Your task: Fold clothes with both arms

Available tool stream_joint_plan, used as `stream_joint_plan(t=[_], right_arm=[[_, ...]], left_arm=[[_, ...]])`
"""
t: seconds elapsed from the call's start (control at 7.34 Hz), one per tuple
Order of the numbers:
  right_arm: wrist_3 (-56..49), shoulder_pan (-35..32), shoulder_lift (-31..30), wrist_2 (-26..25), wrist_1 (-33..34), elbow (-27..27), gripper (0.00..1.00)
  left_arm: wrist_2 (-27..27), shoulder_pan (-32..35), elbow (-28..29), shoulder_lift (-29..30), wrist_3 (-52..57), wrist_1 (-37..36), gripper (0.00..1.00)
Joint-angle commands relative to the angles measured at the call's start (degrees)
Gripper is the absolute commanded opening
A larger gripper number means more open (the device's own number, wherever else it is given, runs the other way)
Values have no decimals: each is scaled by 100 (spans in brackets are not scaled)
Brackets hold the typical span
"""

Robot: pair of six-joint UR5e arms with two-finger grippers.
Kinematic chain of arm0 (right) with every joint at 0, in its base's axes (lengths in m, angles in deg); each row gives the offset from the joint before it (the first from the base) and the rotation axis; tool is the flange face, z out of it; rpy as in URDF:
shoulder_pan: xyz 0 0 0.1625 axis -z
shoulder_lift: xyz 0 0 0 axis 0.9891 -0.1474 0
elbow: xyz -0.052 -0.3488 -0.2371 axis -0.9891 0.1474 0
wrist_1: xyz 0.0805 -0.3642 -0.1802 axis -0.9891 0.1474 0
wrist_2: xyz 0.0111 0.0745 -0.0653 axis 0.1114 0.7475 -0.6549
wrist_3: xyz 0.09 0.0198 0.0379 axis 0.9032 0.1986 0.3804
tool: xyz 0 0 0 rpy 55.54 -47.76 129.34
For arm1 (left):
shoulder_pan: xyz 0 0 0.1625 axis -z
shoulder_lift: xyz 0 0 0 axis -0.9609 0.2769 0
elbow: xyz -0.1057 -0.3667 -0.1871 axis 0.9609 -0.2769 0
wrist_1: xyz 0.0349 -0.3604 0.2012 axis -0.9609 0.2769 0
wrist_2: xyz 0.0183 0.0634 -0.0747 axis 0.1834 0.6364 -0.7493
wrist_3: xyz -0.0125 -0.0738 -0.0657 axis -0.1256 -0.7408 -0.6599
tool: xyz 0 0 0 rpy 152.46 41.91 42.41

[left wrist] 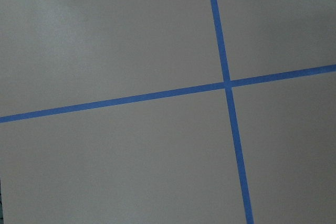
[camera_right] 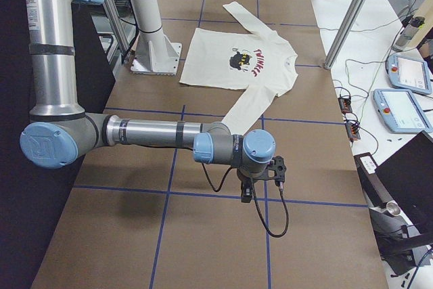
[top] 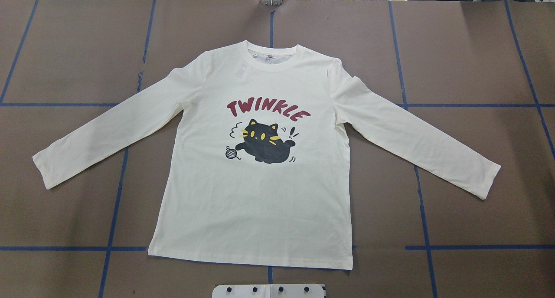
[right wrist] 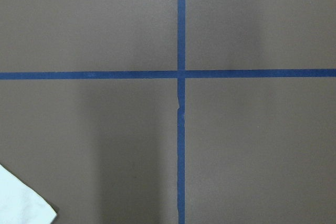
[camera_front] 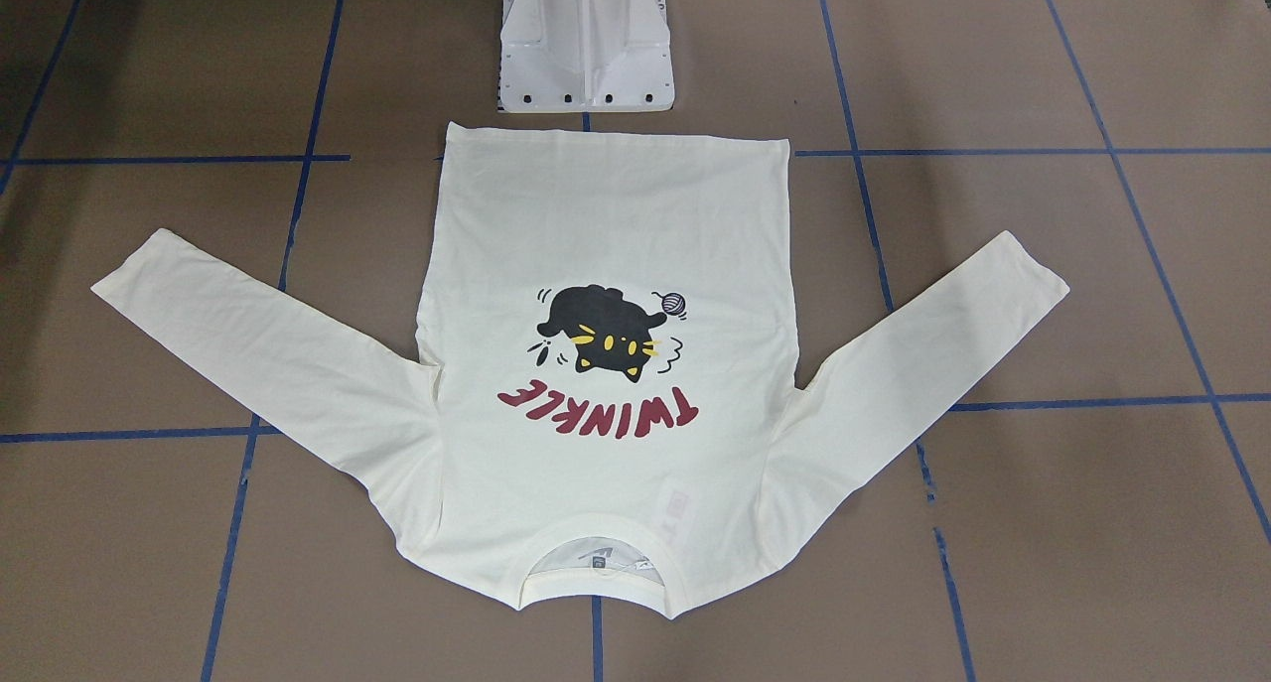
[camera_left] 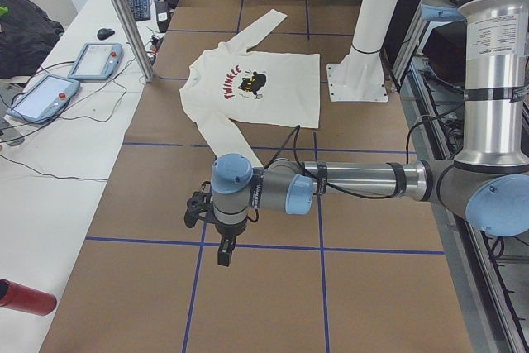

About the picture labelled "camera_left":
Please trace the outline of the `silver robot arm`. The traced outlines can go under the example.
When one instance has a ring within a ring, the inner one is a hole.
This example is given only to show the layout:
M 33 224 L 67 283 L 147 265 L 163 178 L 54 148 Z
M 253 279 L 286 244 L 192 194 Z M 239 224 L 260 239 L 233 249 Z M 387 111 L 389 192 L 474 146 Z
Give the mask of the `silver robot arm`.
M 527 230 L 528 158 L 521 141 L 528 0 L 422 0 L 422 15 L 466 21 L 462 150 L 453 160 L 374 165 L 276 160 L 264 169 L 252 168 L 242 155 L 223 155 L 212 166 L 206 216 L 221 237 L 219 265 L 230 264 L 250 209 L 304 215 L 316 196 L 333 192 L 438 203 L 493 236 Z

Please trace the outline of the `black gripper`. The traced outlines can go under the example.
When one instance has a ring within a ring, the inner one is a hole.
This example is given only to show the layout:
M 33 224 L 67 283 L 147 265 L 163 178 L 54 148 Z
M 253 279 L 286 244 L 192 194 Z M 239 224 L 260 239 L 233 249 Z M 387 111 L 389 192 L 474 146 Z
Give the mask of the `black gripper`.
M 223 239 L 229 242 L 222 242 L 217 251 L 217 263 L 221 266 L 229 266 L 232 256 L 232 245 L 235 245 L 236 238 L 241 235 L 247 226 L 247 220 L 243 220 L 237 224 L 225 224 L 219 222 L 215 228 L 220 233 Z

